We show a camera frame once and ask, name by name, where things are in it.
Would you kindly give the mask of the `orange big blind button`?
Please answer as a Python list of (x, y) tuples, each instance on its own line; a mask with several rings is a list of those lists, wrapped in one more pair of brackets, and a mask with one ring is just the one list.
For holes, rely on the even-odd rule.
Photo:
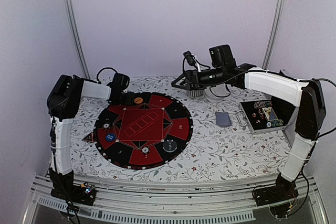
[(136, 104), (140, 104), (142, 102), (143, 102), (143, 99), (141, 97), (137, 97), (137, 98), (134, 99), (134, 103), (136, 103)]

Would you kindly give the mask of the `blue small blind button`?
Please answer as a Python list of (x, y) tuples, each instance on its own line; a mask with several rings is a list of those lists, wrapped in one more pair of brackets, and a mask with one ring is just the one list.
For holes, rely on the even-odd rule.
[(113, 142), (116, 139), (116, 135), (114, 133), (109, 133), (106, 135), (105, 140), (107, 142)]

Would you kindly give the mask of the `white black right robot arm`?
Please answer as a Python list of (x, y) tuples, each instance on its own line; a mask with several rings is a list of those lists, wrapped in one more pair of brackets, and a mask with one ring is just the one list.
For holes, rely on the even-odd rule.
[(193, 69), (183, 70), (171, 83), (172, 87), (196, 91), (230, 84), (240, 89), (265, 93), (298, 108), (291, 151), (275, 186), (270, 189), (271, 196), (276, 201), (284, 200), (291, 194), (317, 140), (322, 137), (319, 132), (326, 116), (321, 86), (324, 79), (294, 79), (248, 63), (238, 66), (229, 45), (212, 47), (209, 54), (212, 66), (202, 70), (195, 55), (190, 51), (184, 52), (183, 63), (189, 64)]

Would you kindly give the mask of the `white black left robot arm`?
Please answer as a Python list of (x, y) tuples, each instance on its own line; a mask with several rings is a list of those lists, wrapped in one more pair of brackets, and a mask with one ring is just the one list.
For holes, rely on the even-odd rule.
[(49, 176), (52, 181), (51, 195), (66, 202), (92, 205), (96, 190), (93, 185), (74, 185), (74, 172), (70, 160), (70, 133), (73, 120), (78, 113), (81, 99), (106, 100), (111, 104), (130, 104), (132, 94), (126, 92), (130, 78), (115, 72), (110, 83), (92, 81), (76, 75), (62, 74), (47, 98), (50, 115), (51, 165)]

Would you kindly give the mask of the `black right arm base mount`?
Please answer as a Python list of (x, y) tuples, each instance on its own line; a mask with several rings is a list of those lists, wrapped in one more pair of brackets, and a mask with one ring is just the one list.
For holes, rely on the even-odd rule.
[(306, 203), (310, 190), (309, 182), (306, 182), (307, 191), (303, 202), (297, 209), (295, 203), (298, 202), (299, 193), (295, 182), (276, 182), (271, 187), (258, 185), (252, 190), (251, 194), (257, 206), (280, 203), (286, 200), (287, 203), (270, 207), (269, 210), (276, 219), (287, 219), (299, 212)]

